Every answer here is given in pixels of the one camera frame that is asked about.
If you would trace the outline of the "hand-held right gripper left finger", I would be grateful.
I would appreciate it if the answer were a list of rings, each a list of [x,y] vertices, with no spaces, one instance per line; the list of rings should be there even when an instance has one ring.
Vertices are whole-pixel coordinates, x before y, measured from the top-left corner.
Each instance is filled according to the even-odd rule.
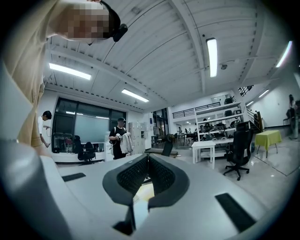
[[[141,161],[137,154],[117,161],[86,166],[57,168],[53,160],[41,157],[42,176],[47,183],[55,208],[48,226],[52,240],[148,240],[146,223],[126,235],[116,229],[118,223],[130,221],[130,208],[116,203],[108,192],[117,193],[124,200],[127,191],[119,187],[110,171],[123,170]]]

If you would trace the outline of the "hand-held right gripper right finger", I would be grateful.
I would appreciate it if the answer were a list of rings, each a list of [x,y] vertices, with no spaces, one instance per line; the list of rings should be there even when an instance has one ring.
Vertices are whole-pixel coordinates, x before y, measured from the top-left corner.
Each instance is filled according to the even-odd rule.
[[[255,221],[267,212],[251,194],[208,167],[163,156],[188,176],[190,185],[173,206],[151,209],[139,227],[141,240],[226,240],[239,231],[215,198],[228,193]]]

